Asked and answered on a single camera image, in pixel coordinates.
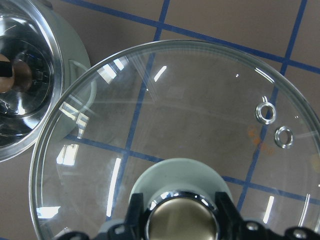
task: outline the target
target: metal ring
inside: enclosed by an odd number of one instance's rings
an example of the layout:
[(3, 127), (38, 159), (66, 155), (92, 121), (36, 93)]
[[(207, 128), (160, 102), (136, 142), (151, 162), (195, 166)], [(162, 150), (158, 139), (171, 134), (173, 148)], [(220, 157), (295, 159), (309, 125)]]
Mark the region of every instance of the metal ring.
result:
[(210, 200), (205, 198), (204, 196), (200, 194), (196, 194), (193, 192), (187, 192), (187, 191), (166, 191), (159, 195), (158, 197), (155, 197), (154, 200), (148, 205), (146, 211), (144, 212), (144, 219), (146, 220), (145, 222), (145, 227), (144, 227), (144, 234), (147, 240), (149, 240), (149, 227), (150, 227), (150, 221), (153, 216), (153, 213), (157, 210), (158, 207), (160, 207), (162, 204), (173, 200), (173, 199), (190, 199), (193, 201), (196, 201), (197, 203), (201, 204), (204, 206), (209, 212), (211, 212), (213, 221), (215, 222), (215, 227), (216, 227), (216, 236), (215, 239), (219, 240), (221, 238), (220, 236), (220, 226), (217, 221), (217, 207), (214, 203), (212, 203)]
[[(270, 118), (265, 118), (262, 114), (263, 108), (271, 109), (271, 116)], [(276, 120), (276, 107), (271, 104), (270, 102), (262, 102), (255, 108), (255, 117), (256, 119), (265, 125), (272, 124)]]
[[(286, 132), (287, 134), (287, 141), (285, 143), (283, 143), (281, 140), (280, 140), (280, 135), (283, 133), (283, 132)], [(294, 144), (294, 134), (293, 132), (287, 127), (287, 126), (282, 126), (282, 127), (279, 127), (277, 128), (277, 130), (275, 131), (275, 134), (274, 134), (274, 141), (275, 143), (282, 149), (289, 149), (292, 147), (292, 145)]]

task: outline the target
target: screw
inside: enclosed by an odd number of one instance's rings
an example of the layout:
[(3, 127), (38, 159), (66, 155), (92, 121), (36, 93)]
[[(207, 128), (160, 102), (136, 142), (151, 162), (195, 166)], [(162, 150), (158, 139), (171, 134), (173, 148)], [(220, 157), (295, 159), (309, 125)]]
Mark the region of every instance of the screw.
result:
[(301, 230), (301, 229), (296, 229), (293, 231), (293, 235), (297, 238), (297, 239), (306, 239), (307, 238), (307, 234), (305, 233), (305, 231)]
[(255, 222), (250, 221), (246, 224), (246, 228), (250, 231), (257, 231), (259, 229), (259, 226)]

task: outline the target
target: blue grout line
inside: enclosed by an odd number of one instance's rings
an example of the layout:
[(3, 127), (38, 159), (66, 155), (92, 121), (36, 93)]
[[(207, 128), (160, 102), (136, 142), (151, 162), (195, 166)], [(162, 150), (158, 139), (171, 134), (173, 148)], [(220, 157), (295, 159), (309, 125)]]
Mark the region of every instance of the blue grout line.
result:
[(154, 162), (154, 163), (159, 163), (162, 160), (164, 160), (163, 158), (160, 158), (160, 157), (155, 157), (155, 156), (143, 154), (143, 153), (136, 152), (136, 151), (130, 151), (129, 155), (132, 157), (135, 157), (135, 158), (147, 160), (147, 161)]
[[(160, 17), (159, 17), (159, 22), (161, 22), (161, 23), (165, 22), (167, 11), (168, 11), (168, 8), (169, 8), (169, 4), (170, 4), (170, 0), (164, 0), (163, 1), (163, 5), (162, 5)], [(153, 41), (159, 41), (161, 33), (162, 33), (162, 27), (157, 27), (156, 31), (155, 31), (155, 35), (154, 35)]]
[(302, 62), (298, 62), (298, 61), (294, 61), (294, 60), (289, 60), (288, 61), (288, 65), (299, 68), (299, 69), (303, 69), (315, 74), (320, 74), (320, 68), (315, 67), (315, 66), (311, 66)]
[(243, 186), (245, 184), (245, 181), (231, 177), (231, 176), (221, 176), (223, 178), (223, 180), (225, 180), (228, 183), (232, 183), (232, 184), (238, 184)]
[[(294, 26), (293, 26), (293, 29), (292, 29), (292, 33), (291, 33), (291, 36), (290, 36), (290, 40), (289, 40), (289, 43), (288, 43), (288, 47), (287, 47), (286, 52), (285, 52), (285, 58), (284, 58), (284, 61), (282, 63), (282, 66), (281, 66), (280, 73), (282, 75), (286, 74), (286, 70), (288, 68), (288, 62), (289, 62), (289, 59), (291, 57), (292, 51), (294, 49), (296, 38), (297, 38), (297, 35), (298, 35), (298, 32), (299, 32), (299, 27), (301, 25), (301, 21), (302, 21), (303, 15), (304, 15), (304, 11), (306, 9), (306, 4), (307, 4), (307, 0), (301, 0), (300, 7), (299, 7), (299, 10), (298, 10), (298, 13), (297, 13), (297, 16), (296, 16), (296, 19), (295, 19), (295, 22), (294, 22)], [(270, 100), (269, 100), (269, 102), (271, 102), (273, 105), (276, 105), (278, 92), (279, 92), (279, 89), (276, 86), (274, 86), (273, 90), (272, 90), (272, 94), (271, 94)], [(255, 152), (253, 154), (252, 163), (251, 163), (251, 165), (249, 167), (249, 170), (248, 170), (248, 173), (246, 175), (245, 182), (244, 182), (244, 185), (243, 185), (243, 189), (242, 189), (238, 204), (236, 206), (236, 208), (237, 208), (237, 210), (239, 212), (241, 211), (242, 206), (244, 204), (244, 201), (246, 199), (246, 195), (247, 195), (247, 192), (248, 192), (248, 187), (251, 184), (251, 179), (252, 179), (252, 176), (254, 174), (256, 164), (257, 164), (258, 159), (259, 159), (260, 148), (261, 148), (261, 145), (262, 145), (263, 141), (265, 140), (267, 131), (268, 131), (268, 125), (262, 126), (261, 132), (260, 132), (260, 143), (257, 146), (257, 148), (256, 148), (256, 150), (255, 150)]]
[(91, 10), (94, 10), (94, 11), (98, 11), (98, 12), (101, 12), (101, 13), (104, 13), (104, 14), (109, 14), (109, 15), (112, 15), (112, 16), (115, 16), (115, 17), (119, 17), (119, 18), (122, 18), (122, 19), (127, 19), (127, 20), (130, 20), (130, 21), (136, 22), (136, 23), (149, 25), (149, 26), (156, 27), (156, 28), (161, 25), (160, 22), (155, 21), (155, 20), (151, 20), (151, 19), (144, 18), (144, 17), (141, 17), (141, 16), (136, 16), (136, 15), (133, 15), (133, 14), (130, 14), (130, 13), (126, 13), (126, 12), (123, 12), (123, 11), (115, 10), (115, 9), (112, 9), (112, 8), (109, 8), (109, 7), (106, 7), (106, 6), (101, 6), (101, 5), (94, 4), (94, 3), (91, 3), (91, 2), (87, 2), (87, 1), (84, 1), (84, 0), (61, 0), (61, 1), (69, 3), (69, 4), (77, 5), (77, 6), (80, 6), (80, 7), (84, 7), (84, 8), (87, 8), (87, 9), (91, 9)]
[(96, 147), (96, 148), (109, 150), (109, 151), (120, 153), (120, 154), (126, 154), (127, 153), (127, 151), (125, 149), (121, 148), (121, 147), (112, 146), (112, 145), (105, 144), (105, 143), (98, 142), (98, 141), (92, 141), (92, 140), (89, 140), (87, 138), (78, 139), (76, 136), (70, 135), (70, 134), (67, 135), (65, 138), (68, 139), (68, 140), (75, 141), (77, 143), (86, 144), (86, 145), (89, 145), (89, 146), (93, 146), (93, 147)]
[(116, 202), (117, 202), (118, 194), (120, 192), (122, 179), (123, 179), (123, 176), (125, 174), (125, 170), (126, 170), (126, 166), (127, 166), (128, 158), (129, 158), (129, 153), (128, 152), (130, 151), (132, 143), (133, 143), (133, 140), (134, 140), (134, 135), (135, 135), (135, 131), (136, 131), (136, 128), (137, 128), (138, 119), (139, 119), (139, 115), (140, 115), (140, 110), (141, 110), (141, 107), (142, 107), (142, 104), (143, 104), (143, 101), (144, 101), (144, 97), (145, 97), (145, 94), (146, 94), (149, 75), (150, 75), (150, 72), (151, 72), (151, 68), (152, 68), (154, 59), (155, 59), (155, 54), (151, 53), (149, 55), (148, 62), (146, 64), (144, 76), (143, 76), (141, 87), (140, 87), (140, 92), (139, 92), (139, 95), (138, 95), (138, 98), (137, 98), (137, 102), (136, 102), (136, 105), (135, 105), (135, 109), (134, 109), (134, 113), (133, 113), (133, 117), (132, 117), (132, 121), (131, 121), (131, 125), (130, 125), (130, 130), (129, 130), (129, 133), (128, 133), (128, 138), (127, 138), (127, 141), (126, 141), (126, 144), (125, 144), (125, 150), (127, 152), (123, 155), (123, 158), (122, 158), (122, 161), (121, 161), (121, 164), (120, 164), (120, 168), (119, 168), (119, 172), (118, 172), (118, 176), (117, 176), (116, 182), (115, 182), (115, 189), (114, 189), (114, 195), (113, 195), (114, 204), (112, 206), (112, 211), (111, 211), (112, 213), (113, 213), (114, 208), (116, 206)]
[[(238, 185), (241, 185), (241, 186), (246, 184), (245, 181), (237, 179), (237, 178), (234, 178), (234, 177), (223, 176), (222, 178), (226, 182), (229, 182), (229, 183), (232, 183), (232, 184), (238, 184)], [(299, 200), (299, 201), (302, 201), (302, 202), (306, 201), (306, 196), (302, 196), (302, 195), (299, 195), (299, 194), (295, 194), (295, 193), (279, 190), (279, 189), (268, 187), (268, 186), (263, 186), (263, 185), (260, 185), (260, 184), (255, 184), (255, 183), (252, 183), (252, 182), (250, 182), (247, 185), (247, 188), (259, 190), (259, 191), (270, 193), (270, 194), (279, 195), (279, 196), (286, 197), (286, 198), (289, 198), (289, 199)], [(315, 204), (315, 205), (320, 205), (320, 200), (316, 199), (316, 198), (310, 198), (309, 202), (312, 203), (312, 204)]]
[(246, 46), (243, 46), (243, 45), (240, 45), (240, 44), (236, 44), (236, 43), (233, 43), (233, 42), (229, 42), (229, 41), (225, 41), (225, 40), (222, 40), (222, 39), (219, 39), (219, 38), (208, 36), (208, 35), (205, 35), (205, 34), (202, 34), (202, 33), (194, 32), (194, 31), (187, 30), (187, 29), (184, 29), (184, 28), (181, 28), (181, 27), (177, 27), (177, 26), (173, 26), (173, 25), (170, 25), (170, 24), (166, 24), (164, 22), (151, 20), (151, 19), (144, 18), (144, 17), (141, 17), (141, 16), (136, 16), (136, 15), (133, 15), (133, 14), (130, 14), (130, 13), (126, 13), (126, 12), (123, 12), (123, 11), (115, 10), (115, 9), (112, 9), (112, 8), (109, 8), (109, 7), (105, 7), (105, 6), (101, 6), (101, 5), (97, 5), (97, 4), (90, 3), (90, 2), (87, 2), (87, 1), (84, 1), (84, 0), (61, 0), (61, 1), (73, 4), (73, 5), (77, 5), (77, 6), (80, 6), (80, 7), (84, 7), (84, 8), (87, 8), (87, 9), (91, 9), (91, 10), (94, 10), (94, 11), (98, 11), (98, 12), (101, 12), (101, 13), (109, 14), (109, 15), (112, 15), (112, 16), (115, 16), (115, 17), (119, 17), (119, 18), (122, 18), (122, 19), (129, 20), (129, 21), (133, 21), (133, 22), (136, 22), (136, 23), (148, 25), (148, 26), (151, 26), (151, 27), (156, 27), (157, 29), (171, 31), (171, 32), (174, 32), (174, 33), (177, 33), (177, 34), (185, 35), (185, 36), (188, 36), (188, 37), (196, 38), (196, 39), (207, 41), (207, 42), (211, 42), (211, 43), (223, 44), (225, 46), (228, 46), (228, 47), (231, 47), (231, 48), (235, 48), (235, 49), (244, 51), (246, 53), (249, 53), (249, 54), (261, 57), (261, 58), (269, 59), (269, 60), (272, 60), (272, 61), (275, 61), (275, 62), (279, 62), (279, 63), (286, 62), (290, 66), (293, 66), (293, 67), (296, 67), (296, 68), (300, 68), (300, 69), (303, 69), (303, 70), (306, 70), (306, 71), (309, 71), (309, 72), (313, 72), (313, 73), (316, 73), (316, 74), (320, 74), (320, 68), (319, 67), (308, 65), (308, 64), (305, 64), (305, 63), (302, 63), (302, 62), (298, 62), (298, 61), (293, 61), (293, 60), (290, 60), (290, 59), (288, 60), (288, 58), (285, 58), (285, 57), (282, 57), (282, 56), (277, 56), (275, 54), (267, 53), (267, 52), (260, 51), (260, 50), (254, 49), (254, 48), (246, 47)]
[(286, 71), (287, 71), (287, 68), (288, 68), (288, 63), (289, 63), (290, 57), (292, 55), (292, 51), (293, 51), (294, 46), (295, 46), (295, 42), (296, 42), (297, 35), (298, 35), (298, 32), (299, 32), (299, 28), (300, 28), (300, 25), (301, 25), (301, 22), (302, 22), (302, 18), (304, 16), (306, 5), (307, 5), (307, 0), (301, 0), (301, 4), (300, 4), (299, 10), (298, 10), (298, 14), (297, 14), (295, 22), (294, 22), (294, 26), (293, 26), (293, 29), (292, 29), (292, 33), (291, 33), (291, 37), (290, 37), (290, 40), (289, 40), (289, 44), (288, 44), (288, 47), (287, 47), (286, 52), (285, 52), (284, 61), (282, 63), (281, 69), (280, 69), (280, 73), (283, 76), (286, 74)]
[(298, 10), (298, 14), (297, 14), (295, 22), (294, 22), (294, 26), (293, 26), (291, 37), (290, 37), (290, 40), (289, 40), (289, 44), (288, 44), (288, 47), (286, 49), (285, 56), (284, 56), (287, 60), (290, 59), (292, 51), (294, 49), (295, 42), (296, 42), (296, 39), (297, 39), (297, 35), (298, 35), (298, 32), (299, 32), (299, 28), (300, 28), (300, 25), (301, 25), (301, 22), (302, 22), (302, 18), (304, 16), (304, 12), (305, 12), (305, 9), (306, 9), (306, 5), (307, 5), (307, 0), (301, 0), (301, 4), (300, 4), (299, 10)]
[(142, 103), (144, 101), (145, 98), (145, 94), (146, 94), (146, 90), (147, 90), (147, 84), (148, 84), (148, 80), (149, 80), (149, 74), (151, 72), (151, 68), (152, 68), (152, 64), (154, 63), (154, 58), (155, 58), (155, 54), (152, 53), (149, 56), (147, 65), (146, 65), (146, 70), (143, 76), (143, 80), (141, 83), (141, 87), (140, 87), (140, 92), (138, 95), (138, 99), (137, 99), (137, 103), (134, 109), (134, 113), (133, 113), (133, 118), (131, 121), (131, 125), (130, 125), (130, 130), (129, 130), (129, 134), (128, 134), (128, 139), (126, 141), (125, 144), (125, 149), (126, 150), (130, 150), (132, 142), (134, 140), (134, 135), (135, 135), (135, 131), (136, 131), (136, 127), (138, 124), (138, 118), (140, 115), (140, 110), (142, 107)]
[[(168, 11), (168, 8), (169, 8), (169, 4), (170, 4), (170, 0), (164, 0), (163, 1), (161, 13), (160, 13), (160, 16), (159, 16), (159, 22), (161, 22), (161, 23), (164, 23), (164, 21), (166, 19), (166, 15), (167, 15), (167, 11)], [(156, 32), (154, 34), (154, 39), (153, 39), (154, 41), (159, 41), (160, 40), (161, 32), (162, 32), (162, 29), (160, 27), (157, 27), (157, 30), (156, 30)], [(114, 203), (116, 203), (116, 200), (118, 198), (118, 194), (119, 194), (119, 191), (120, 191), (120, 186), (121, 186), (121, 183), (122, 183), (123, 176), (125, 174), (128, 158), (130, 156), (129, 153), (136, 154), (135, 152), (130, 151), (130, 150), (131, 150), (131, 146), (132, 146), (132, 143), (133, 143), (133, 140), (134, 140), (134, 136), (135, 136), (135, 132), (136, 132), (137, 124), (138, 124), (138, 119), (139, 119), (141, 107), (142, 107), (142, 104), (143, 104), (143, 101), (144, 101), (144, 98), (145, 98), (145, 94), (146, 94), (146, 90), (147, 90), (147, 86), (148, 86), (148, 81), (149, 81), (149, 77), (150, 77), (150, 73), (151, 73), (151, 70), (152, 70), (152, 66), (153, 66), (154, 60), (155, 60), (155, 54), (152, 53), (152, 54), (149, 55), (149, 58), (148, 58), (148, 61), (147, 61), (146, 67), (145, 67), (145, 72), (144, 72), (144, 76), (143, 76), (143, 79), (142, 79), (142, 83), (141, 83), (140, 91), (139, 91), (139, 94), (138, 94), (137, 102), (136, 102), (136, 105), (135, 105), (135, 109), (134, 109), (134, 113), (133, 113), (133, 117), (132, 117), (132, 121), (131, 121), (131, 125), (130, 125), (130, 130), (129, 130), (129, 133), (128, 133), (128, 138), (127, 138), (127, 141), (126, 141), (126, 144), (125, 144), (125, 150), (127, 150), (128, 153), (123, 155), (123, 159), (121, 161), (119, 172), (118, 172), (118, 176), (117, 176), (117, 179), (116, 179), (115, 190), (114, 190), (114, 195), (113, 195), (113, 202)], [(151, 156), (148, 157), (148, 156), (145, 155), (143, 157), (147, 157), (147, 159), (153, 159), (154, 160), (154, 157), (151, 157)]]

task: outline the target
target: glass lid rim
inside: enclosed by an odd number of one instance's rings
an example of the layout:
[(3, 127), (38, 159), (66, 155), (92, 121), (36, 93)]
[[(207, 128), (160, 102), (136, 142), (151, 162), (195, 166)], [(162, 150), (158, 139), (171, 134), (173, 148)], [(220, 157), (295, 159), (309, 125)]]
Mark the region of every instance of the glass lid rim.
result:
[[(112, 62), (113, 60), (119, 59), (124, 56), (128, 56), (130, 54), (134, 53), (146, 53), (145, 50), (150, 50), (149, 53), (157, 53), (161, 52), (161, 50), (166, 50), (166, 47), (186, 47), (190, 46), (190, 44), (194, 44), (193, 47), (200, 46), (200, 47), (207, 47), (207, 49), (212, 50), (212, 52), (222, 52), (226, 53), (224, 56), (227, 57), (228, 54), (230, 56), (238, 56), (240, 58), (241, 63), (245, 63), (247, 61), (251, 65), (256, 65), (257, 67), (261, 68), (262, 70), (266, 71), (267, 73), (270, 73), (275, 80), (284, 87), (285, 90), (291, 92), (294, 94), (294, 97), (297, 98), (297, 102), (300, 104), (300, 107), (296, 106), (297, 108), (303, 107), (305, 113), (306, 113), (306, 119), (308, 121), (308, 128), (315, 129), (318, 132), (318, 144), (320, 143), (320, 120), (311, 108), (311, 105), (309, 102), (305, 99), (305, 97), (301, 94), (301, 92), (290, 82), (288, 81), (282, 74), (280, 74), (277, 70), (275, 70), (273, 67), (269, 66), (267, 63), (263, 62), (260, 59), (257, 59), (256, 57), (252, 56), (251, 54), (229, 47), (225, 46), (223, 44), (219, 43), (212, 43), (212, 42), (206, 42), (201, 40), (184, 40), (184, 39), (173, 39), (173, 40), (161, 40), (161, 41), (153, 41), (148, 42), (144, 44), (140, 44), (137, 46), (133, 46), (130, 48), (127, 48), (125, 50), (119, 51), (109, 57), (106, 57), (105, 59), (101, 60), (94, 66), (92, 66), (90, 69), (88, 69), (85, 73), (83, 73), (69, 88), (63, 93), (63, 95), (60, 97), (57, 103), (55, 103), (54, 108), (51, 110), (49, 116), (45, 120), (45, 123), (41, 129), (40, 135), (37, 138), (37, 141), (35, 143), (35, 146), (33, 148), (33, 154), (31, 159), (31, 165), (30, 165), (30, 172), (29, 172), (29, 208), (31, 213), (31, 218), (33, 222), (33, 226), (35, 228), (35, 231), (37, 233), (37, 236), (42, 236), (42, 231), (39, 226), (39, 220), (36, 215), (36, 194), (37, 189), (39, 188), (36, 186), (36, 182), (38, 177), (37, 171), (38, 167), (43, 168), (45, 164), (45, 159), (41, 158), (41, 156), (44, 154), (44, 152), (47, 151), (45, 148), (45, 144), (47, 143), (44, 141), (48, 136), (52, 134), (52, 131), (48, 131), (52, 128), (52, 126), (56, 125), (56, 122), (53, 122), (52, 119), (54, 119), (57, 114), (60, 105), (74, 92), (74, 90), (77, 90), (80, 86), (82, 86), (85, 81), (88, 80), (88, 77), (92, 76), (94, 72), (96, 72), (98, 69), (103, 67), (104, 65)], [(320, 145), (316, 146), (318, 153), (320, 153), (319, 149)]]

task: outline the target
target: clear glass lid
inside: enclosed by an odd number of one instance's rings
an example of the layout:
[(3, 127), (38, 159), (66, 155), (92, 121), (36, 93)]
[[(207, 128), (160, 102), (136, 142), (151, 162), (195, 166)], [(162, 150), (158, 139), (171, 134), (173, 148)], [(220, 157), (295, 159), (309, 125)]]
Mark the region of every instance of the clear glass lid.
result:
[(244, 52), (189, 40), (130, 48), (82, 75), (48, 118), (30, 175), (35, 228), (94, 237), (124, 219), (146, 169), (189, 158), (222, 176), (245, 219), (319, 232), (319, 129), (298, 90)]

